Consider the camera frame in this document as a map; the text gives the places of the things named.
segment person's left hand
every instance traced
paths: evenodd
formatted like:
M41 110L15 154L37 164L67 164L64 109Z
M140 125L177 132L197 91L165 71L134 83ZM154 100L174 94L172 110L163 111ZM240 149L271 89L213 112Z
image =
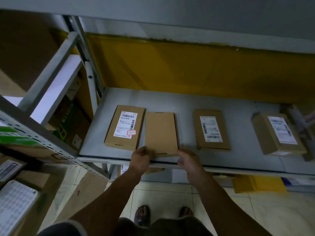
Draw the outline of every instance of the person's left hand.
M141 147L131 155L128 170L135 171L140 177L148 170L151 154L146 152L146 147Z

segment forearm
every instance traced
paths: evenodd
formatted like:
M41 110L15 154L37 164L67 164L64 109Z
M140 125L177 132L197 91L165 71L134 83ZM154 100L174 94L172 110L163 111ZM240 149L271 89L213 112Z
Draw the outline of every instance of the forearm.
M118 177L96 200L71 219L82 224L89 236L111 235L134 187L141 176L131 169Z
M270 235L246 214L208 174L195 186L209 218L220 235Z

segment red-bordered sticker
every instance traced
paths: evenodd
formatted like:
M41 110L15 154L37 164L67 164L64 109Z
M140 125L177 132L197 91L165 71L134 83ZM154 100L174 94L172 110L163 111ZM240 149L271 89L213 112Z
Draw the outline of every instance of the red-bordered sticker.
M127 136L136 135L136 130L129 130L127 131Z

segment foot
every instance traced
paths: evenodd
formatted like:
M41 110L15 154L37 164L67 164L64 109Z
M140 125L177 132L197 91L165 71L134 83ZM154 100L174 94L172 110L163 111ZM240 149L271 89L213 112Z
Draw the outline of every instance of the foot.
M183 207L180 209L179 218L181 218L183 216L194 216L194 213L188 207Z
M138 226L149 227L151 225L151 215L148 206L140 206L137 209L134 222Z

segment hand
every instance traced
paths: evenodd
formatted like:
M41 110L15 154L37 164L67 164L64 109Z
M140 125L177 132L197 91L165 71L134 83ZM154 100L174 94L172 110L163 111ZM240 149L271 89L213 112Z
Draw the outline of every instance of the hand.
M187 178L192 186L196 187L202 179L207 178L207 172L203 169L199 157L189 149L178 150L179 158L177 164L187 172Z
M128 170L134 171L138 176L141 176L148 170L151 154L146 152L146 147L141 147L134 151L131 155Z

